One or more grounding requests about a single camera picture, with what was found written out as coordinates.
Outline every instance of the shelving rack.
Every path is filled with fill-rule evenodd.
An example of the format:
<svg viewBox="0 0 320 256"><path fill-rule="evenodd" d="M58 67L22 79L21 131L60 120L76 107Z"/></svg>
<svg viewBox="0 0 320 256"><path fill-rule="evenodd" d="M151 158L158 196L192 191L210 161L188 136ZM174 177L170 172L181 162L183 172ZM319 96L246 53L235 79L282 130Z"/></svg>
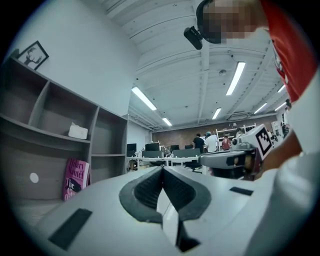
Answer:
<svg viewBox="0 0 320 256"><path fill-rule="evenodd" d="M247 125L247 126L242 126L240 127L242 132L244 134L247 133L247 130L248 129L253 129L253 128L256 128L257 125L256 123L254 123L253 125ZM230 141L236 136L236 133L237 133L237 129L238 128L234 128L234 129L226 129L226 130L215 130L216 132L216 136L218 137L219 139L219 143L218 143L218 150L220 151L221 150L221 147L222 147L222 141L223 139L225 138L225 134L228 134L228 138L230 139Z"/></svg>
<svg viewBox="0 0 320 256"><path fill-rule="evenodd" d="M23 221L35 225L63 203L68 158L90 163L91 184L125 173L127 119L14 57L1 67L0 85L1 178ZM68 136L72 122L88 129L87 139Z"/></svg>

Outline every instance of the person in black shirt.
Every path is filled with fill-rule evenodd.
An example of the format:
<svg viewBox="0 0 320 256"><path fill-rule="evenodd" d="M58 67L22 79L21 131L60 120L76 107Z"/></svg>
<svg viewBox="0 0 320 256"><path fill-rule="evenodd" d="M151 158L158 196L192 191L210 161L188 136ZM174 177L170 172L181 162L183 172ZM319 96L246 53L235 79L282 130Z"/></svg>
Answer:
<svg viewBox="0 0 320 256"><path fill-rule="evenodd" d="M201 135L197 133L196 137L193 139L192 144L195 149L200 149L200 153L203 154L205 141L202 138L200 138L200 136Z"/></svg>

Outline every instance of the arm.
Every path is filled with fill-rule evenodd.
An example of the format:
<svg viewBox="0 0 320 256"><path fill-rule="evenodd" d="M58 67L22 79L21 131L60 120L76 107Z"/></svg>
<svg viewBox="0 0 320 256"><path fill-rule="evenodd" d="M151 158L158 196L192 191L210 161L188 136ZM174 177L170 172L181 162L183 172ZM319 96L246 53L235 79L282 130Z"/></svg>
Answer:
<svg viewBox="0 0 320 256"><path fill-rule="evenodd" d="M262 163L262 172L279 168L286 160L297 156L302 149L295 132L292 130L285 140L272 150Z"/></svg>

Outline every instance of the desk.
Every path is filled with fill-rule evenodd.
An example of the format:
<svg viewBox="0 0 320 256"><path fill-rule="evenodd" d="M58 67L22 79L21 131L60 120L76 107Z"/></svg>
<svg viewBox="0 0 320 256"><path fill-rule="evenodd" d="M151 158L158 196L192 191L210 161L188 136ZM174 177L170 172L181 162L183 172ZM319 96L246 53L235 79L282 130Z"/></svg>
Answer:
<svg viewBox="0 0 320 256"><path fill-rule="evenodd" d="M141 157L141 156L131 156L127 157L128 160L136 160L137 162L137 169L140 169L140 161L147 161L147 162L157 162L157 161L165 161L165 165L169 166L169 162L171 163L181 163L183 166L186 162L192 162L193 160L198 160L198 156L194 157L157 157L157 158L149 158L149 157Z"/></svg>

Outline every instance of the fluorescent light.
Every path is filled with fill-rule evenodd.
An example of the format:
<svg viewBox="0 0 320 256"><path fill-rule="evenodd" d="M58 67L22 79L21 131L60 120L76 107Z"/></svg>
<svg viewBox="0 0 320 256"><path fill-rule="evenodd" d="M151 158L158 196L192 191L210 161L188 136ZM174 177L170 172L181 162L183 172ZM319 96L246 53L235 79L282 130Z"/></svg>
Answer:
<svg viewBox="0 0 320 256"><path fill-rule="evenodd" d="M216 109L212 120L217 118L217 116L219 115L220 111L221 111L221 107L219 107L219 108Z"/></svg>
<svg viewBox="0 0 320 256"><path fill-rule="evenodd" d="M263 104L261 107L259 107L259 108L257 109L257 111L256 111L256 112L254 112L253 114L258 113L260 110L262 110L262 109L263 109L263 107L264 107L265 105L267 105L267 103L264 103L264 104Z"/></svg>
<svg viewBox="0 0 320 256"><path fill-rule="evenodd" d="M285 87L285 85L282 85L281 88L278 90L278 93L280 93Z"/></svg>
<svg viewBox="0 0 320 256"><path fill-rule="evenodd" d="M168 119L162 118L162 120L163 120L168 126L172 126L172 124L169 122Z"/></svg>
<svg viewBox="0 0 320 256"><path fill-rule="evenodd" d="M241 74L244 71L245 65L246 65L245 62L238 62L237 66L236 66L235 73L234 73L234 77L233 77L232 82L229 87L229 90L226 93L227 96L231 95L234 92L234 90L239 82L239 79L241 77Z"/></svg>
<svg viewBox="0 0 320 256"><path fill-rule="evenodd" d="M286 103L283 103L281 106L277 107L274 111L277 111L278 109L281 109Z"/></svg>
<svg viewBox="0 0 320 256"><path fill-rule="evenodd" d="M153 105L151 101L148 100L148 98L142 93L142 91L139 90L138 87L132 88L131 91L133 91L134 94L137 95L140 98L140 100L142 100L151 110L157 109L155 105Z"/></svg>

